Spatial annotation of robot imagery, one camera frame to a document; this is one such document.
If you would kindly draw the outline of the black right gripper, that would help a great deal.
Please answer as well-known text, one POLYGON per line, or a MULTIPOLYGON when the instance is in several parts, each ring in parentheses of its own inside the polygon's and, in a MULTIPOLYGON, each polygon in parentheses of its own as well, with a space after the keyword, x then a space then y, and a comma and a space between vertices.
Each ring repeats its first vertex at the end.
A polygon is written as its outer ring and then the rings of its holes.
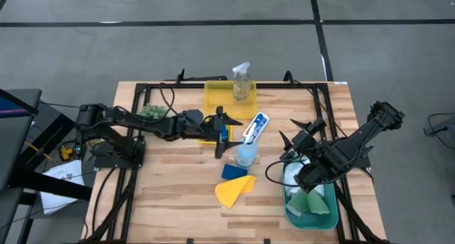
MULTIPOLYGON (((297 127, 306 129, 310 123, 303 123, 290 119, 297 127)), ((323 147, 314 137, 305 130, 299 131, 292 139, 289 139, 282 131, 279 131, 284 142, 284 162, 300 159, 302 156, 309 159, 319 158, 323 154, 323 147)))

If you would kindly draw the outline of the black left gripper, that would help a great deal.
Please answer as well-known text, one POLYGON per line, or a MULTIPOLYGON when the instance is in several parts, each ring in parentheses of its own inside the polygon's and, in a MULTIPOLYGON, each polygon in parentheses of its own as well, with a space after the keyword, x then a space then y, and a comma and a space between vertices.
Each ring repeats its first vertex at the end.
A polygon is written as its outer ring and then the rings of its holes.
POLYGON ((230 149, 243 144, 240 142, 222 142, 222 126, 225 125, 242 125, 241 122, 230 118, 227 115, 222 116, 223 107, 218 106, 214 115, 207 118, 203 116, 200 110, 186 110, 180 113, 178 126, 179 136, 182 139, 205 139, 212 140, 216 143, 215 158, 220 159, 223 156, 224 149, 230 149))

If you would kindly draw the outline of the white lotion bottle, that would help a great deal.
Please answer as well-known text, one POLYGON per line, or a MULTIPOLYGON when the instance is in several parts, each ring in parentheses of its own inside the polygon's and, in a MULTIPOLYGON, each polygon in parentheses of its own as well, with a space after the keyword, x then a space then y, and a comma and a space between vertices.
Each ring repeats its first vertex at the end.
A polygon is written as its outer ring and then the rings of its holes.
POLYGON ((256 142, 269 124, 269 121, 270 118, 265 113, 258 112, 242 134, 244 143, 251 144, 256 142))

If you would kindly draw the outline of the blue liquid spray bottle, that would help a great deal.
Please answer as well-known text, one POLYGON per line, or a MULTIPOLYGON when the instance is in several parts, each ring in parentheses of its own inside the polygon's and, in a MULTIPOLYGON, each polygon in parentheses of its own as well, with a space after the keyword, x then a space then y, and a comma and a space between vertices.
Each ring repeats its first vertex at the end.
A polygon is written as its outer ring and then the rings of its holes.
POLYGON ((256 141, 242 143, 237 146, 235 160, 241 167, 249 167, 254 164, 257 157, 258 145, 256 141))

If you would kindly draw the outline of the white cloth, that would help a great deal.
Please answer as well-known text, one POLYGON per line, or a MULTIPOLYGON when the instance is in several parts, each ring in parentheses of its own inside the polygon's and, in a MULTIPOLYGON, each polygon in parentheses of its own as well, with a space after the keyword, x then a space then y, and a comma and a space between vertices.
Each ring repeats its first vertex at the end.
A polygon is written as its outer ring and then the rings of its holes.
MULTIPOLYGON (((296 185, 296 181, 294 180, 294 177, 300 172, 302 168, 306 166, 305 163, 300 163, 300 162, 294 162, 288 164, 284 168, 284 183, 287 185, 285 186, 285 194, 286 197, 289 198, 289 200, 286 202, 286 209, 295 215, 293 211, 287 208, 287 203, 291 200, 292 196, 297 193, 298 191, 302 191, 299 187, 290 187, 290 185, 296 185)), ((325 197, 325 188, 324 185, 318 185, 316 186, 312 191, 317 191, 322 198, 325 197)))

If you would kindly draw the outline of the clear spray bottle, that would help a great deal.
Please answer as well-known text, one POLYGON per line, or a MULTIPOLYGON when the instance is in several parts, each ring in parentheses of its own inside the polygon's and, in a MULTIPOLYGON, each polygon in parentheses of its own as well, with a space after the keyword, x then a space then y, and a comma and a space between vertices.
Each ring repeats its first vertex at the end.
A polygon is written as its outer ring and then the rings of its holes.
POLYGON ((248 73, 250 62, 235 66, 233 72, 233 96, 237 101, 245 101, 251 92, 252 78, 248 73))

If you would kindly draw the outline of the yellow cloth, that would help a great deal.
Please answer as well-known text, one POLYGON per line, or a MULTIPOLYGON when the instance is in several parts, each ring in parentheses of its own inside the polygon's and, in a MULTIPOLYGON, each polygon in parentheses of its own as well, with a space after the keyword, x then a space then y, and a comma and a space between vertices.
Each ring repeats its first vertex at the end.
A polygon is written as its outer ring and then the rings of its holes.
POLYGON ((241 194, 252 192, 256 180, 255 176, 242 176, 224 181, 215 187, 215 196, 221 205, 231 209, 241 194))

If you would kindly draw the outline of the green cloth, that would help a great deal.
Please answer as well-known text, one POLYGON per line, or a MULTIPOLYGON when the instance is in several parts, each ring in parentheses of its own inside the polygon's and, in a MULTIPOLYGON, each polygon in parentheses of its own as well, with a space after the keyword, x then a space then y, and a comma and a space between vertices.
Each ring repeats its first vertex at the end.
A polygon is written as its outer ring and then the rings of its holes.
POLYGON ((287 203, 287 208, 293 211, 296 216, 300 216, 302 213, 313 213, 316 215, 328 215, 331 213, 317 191, 311 191, 310 193, 298 191, 287 203))

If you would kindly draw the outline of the yellow slotted basket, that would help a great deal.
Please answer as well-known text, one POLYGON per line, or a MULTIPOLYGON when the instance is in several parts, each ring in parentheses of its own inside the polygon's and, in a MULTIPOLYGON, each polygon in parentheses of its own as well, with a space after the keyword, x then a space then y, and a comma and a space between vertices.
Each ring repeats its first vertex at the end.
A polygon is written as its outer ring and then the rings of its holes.
MULTIPOLYGON (((229 129, 229 140, 228 140, 228 142, 230 142, 232 140, 232 126, 228 125, 228 129, 229 129)), ((198 143, 199 144, 216 144, 216 141, 215 140, 209 140, 209 139, 199 139, 198 143)))

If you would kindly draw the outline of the teal plastic tub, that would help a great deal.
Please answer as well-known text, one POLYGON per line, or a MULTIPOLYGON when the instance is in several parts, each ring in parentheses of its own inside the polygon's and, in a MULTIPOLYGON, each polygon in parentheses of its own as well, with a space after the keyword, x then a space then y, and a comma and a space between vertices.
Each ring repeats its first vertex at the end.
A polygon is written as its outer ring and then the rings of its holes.
MULTIPOLYGON (((300 161, 297 159, 297 160, 292 161, 291 163, 294 163, 294 162, 300 162, 300 161)), ((306 164, 305 167, 307 167, 309 165, 309 160, 307 159, 300 163, 302 163, 302 164, 305 163, 306 164)), ((331 213, 328 215, 316 215, 313 213, 303 213, 301 217, 293 215, 286 209, 286 202, 289 200, 289 198, 286 197, 285 188, 284 188, 285 214, 286 214, 286 217, 289 220, 289 222, 296 228, 305 229, 305 230, 330 230, 337 225, 339 215, 338 215, 338 205, 337 205, 334 185, 333 184, 322 184, 322 185, 324 185, 324 188, 325 188, 325 197, 323 198, 323 200, 325 201, 326 205, 328 206, 328 208, 331 211, 331 213)))

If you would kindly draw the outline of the white paper sheet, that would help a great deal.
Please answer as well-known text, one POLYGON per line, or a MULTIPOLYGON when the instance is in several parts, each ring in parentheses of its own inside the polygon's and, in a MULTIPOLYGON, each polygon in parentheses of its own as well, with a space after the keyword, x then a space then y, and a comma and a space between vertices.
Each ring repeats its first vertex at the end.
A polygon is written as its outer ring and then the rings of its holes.
MULTIPOLYGON (((54 166, 43 173, 46 176, 50 176, 57 179, 72 182, 74 184, 85 185, 82 178, 82 166, 81 161, 76 160, 61 164, 60 166, 54 166)), ((41 202, 43 206, 43 213, 45 215, 52 214, 65 206, 77 201, 76 198, 70 198, 65 196, 58 196, 52 193, 40 192, 41 202)))

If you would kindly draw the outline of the black bench stand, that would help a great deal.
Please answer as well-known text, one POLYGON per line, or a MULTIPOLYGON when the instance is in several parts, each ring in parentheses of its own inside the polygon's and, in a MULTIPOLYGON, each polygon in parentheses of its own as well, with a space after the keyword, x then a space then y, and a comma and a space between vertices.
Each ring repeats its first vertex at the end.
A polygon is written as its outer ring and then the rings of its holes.
POLYGON ((40 89, 0 88, 0 244, 6 241, 24 190, 84 201, 92 194, 90 187, 40 174, 19 158, 41 94, 40 89))

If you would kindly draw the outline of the black aluminium table frame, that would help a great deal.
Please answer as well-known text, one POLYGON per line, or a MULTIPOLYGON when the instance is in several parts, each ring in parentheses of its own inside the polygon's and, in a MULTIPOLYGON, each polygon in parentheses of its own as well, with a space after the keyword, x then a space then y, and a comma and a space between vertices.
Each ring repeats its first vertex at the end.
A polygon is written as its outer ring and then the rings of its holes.
POLYGON ((257 178, 252 192, 242 194, 231 209, 215 197, 234 149, 216 159, 211 144, 146 135, 141 168, 97 172, 83 244, 367 243, 344 208, 339 208, 338 224, 330 230, 294 227, 285 215, 284 189, 277 183, 284 146, 279 131, 288 136, 298 131, 290 119, 308 122, 332 113, 337 125, 325 131, 328 139, 357 129, 348 86, 260 82, 257 103, 271 122, 259 138, 259 156, 250 168, 257 178))

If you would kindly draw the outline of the black clamp bracket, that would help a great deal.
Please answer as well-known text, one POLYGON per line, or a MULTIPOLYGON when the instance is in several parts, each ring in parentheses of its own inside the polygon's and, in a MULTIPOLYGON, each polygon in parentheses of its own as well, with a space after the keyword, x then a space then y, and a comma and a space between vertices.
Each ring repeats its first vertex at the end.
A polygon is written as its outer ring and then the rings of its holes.
POLYGON ((180 83, 182 81, 209 81, 209 80, 228 80, 225 75, 216 75, 208 77, 185 77, 185 69, 183 68, 181 72, 177 75, 176 79, 170 79, 171 82, 180 83))

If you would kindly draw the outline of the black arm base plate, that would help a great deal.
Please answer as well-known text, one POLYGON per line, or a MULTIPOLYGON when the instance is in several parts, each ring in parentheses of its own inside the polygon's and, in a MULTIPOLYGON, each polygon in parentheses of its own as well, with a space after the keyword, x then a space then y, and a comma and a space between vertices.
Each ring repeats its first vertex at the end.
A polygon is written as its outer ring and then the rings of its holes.
POLYGON ((344 139, 337 142, 333 150, 348 168, 367 168, 370 166, 368 152, 372 148, 360 141, 344 139))
POLYGON ((145 141, 135 141, 132 152, 122 154, 116 152, 111 144, 102 142, 91 153, 95 156, 95 168, 135 169, 144 164, 145 147, 145 141))

